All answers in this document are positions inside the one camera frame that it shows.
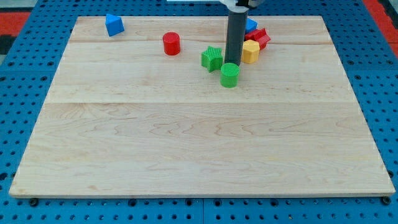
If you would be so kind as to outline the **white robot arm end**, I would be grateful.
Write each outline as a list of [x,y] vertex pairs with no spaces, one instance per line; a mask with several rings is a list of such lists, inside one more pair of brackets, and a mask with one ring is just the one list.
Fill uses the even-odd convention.
[[229,11],[236,13],[244,13],[249,9],[255,9],[260,6],[264,0],[220,0]]

